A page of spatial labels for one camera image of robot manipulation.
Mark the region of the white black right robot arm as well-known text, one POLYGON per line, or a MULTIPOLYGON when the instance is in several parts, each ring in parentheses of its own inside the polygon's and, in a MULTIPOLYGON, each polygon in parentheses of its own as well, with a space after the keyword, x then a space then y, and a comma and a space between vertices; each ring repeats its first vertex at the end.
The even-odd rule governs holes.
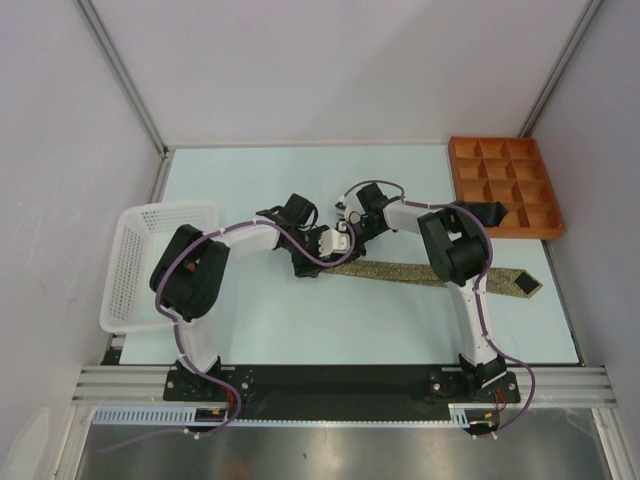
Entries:
POLYGON ((493 247, 481 220, 460 203, 426 204, 408 200, 404 192, 389 198, 375 180, 359 182, 343 193, 336 210, 350 223, 359 246, 386 231, 421 236, 429 266, 445 283, 461 335, 460 367, 463 393, 473 401, 493 394, 506 375, 505 355, 493 341, 487 302, 493 247), (348 205, 355 192, 361 205, 348 205))

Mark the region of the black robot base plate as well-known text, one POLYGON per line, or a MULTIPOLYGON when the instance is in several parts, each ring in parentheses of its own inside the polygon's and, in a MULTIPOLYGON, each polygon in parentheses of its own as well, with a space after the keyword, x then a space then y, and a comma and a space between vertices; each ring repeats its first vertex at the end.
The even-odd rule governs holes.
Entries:
POLYGON ((491 403, 520 401, 514 373, 487 387, 476 386, 458 367, 440 365, 216 365, 207 373, 213 381, 176 363, 166 376, 163 397, 169 401, 213 401, 227 398, 234 387, 242 400, 286 394, 400 394, 440 402, 491 403))

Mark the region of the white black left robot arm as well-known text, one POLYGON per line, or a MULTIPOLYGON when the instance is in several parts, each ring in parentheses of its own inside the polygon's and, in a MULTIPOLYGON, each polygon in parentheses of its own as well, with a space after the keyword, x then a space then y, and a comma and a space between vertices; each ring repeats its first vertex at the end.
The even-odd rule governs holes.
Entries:
POLYGON ((284 249, 296 276, 317 276, 352 246, 345 223, 319 226, 317 217, 313 203, 293 194, 285 205, 261 210, 248 221, 210 233, 184 224, 171 237, 149 284, 157 310, 174 325, 178 362, 189 371, 185 385, 197 398, 210 399, 221 387, 220 357, 199 319, 216 303, 228 263, 284 249))

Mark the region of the olive gold patterned tie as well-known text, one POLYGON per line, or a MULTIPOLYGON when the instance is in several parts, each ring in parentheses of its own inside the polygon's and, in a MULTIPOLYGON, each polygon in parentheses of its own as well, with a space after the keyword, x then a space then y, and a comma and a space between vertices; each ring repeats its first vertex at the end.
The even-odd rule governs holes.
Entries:
MULTIPOLYGON (((445 286, 428 264, 356 260, 325 270, 325 273, 411 285, 445 286)), ((531 298, 542 287, 543 284, 526 270, 501 267, 490 268, 486 284, 489 293, 516 298, 531 298)))

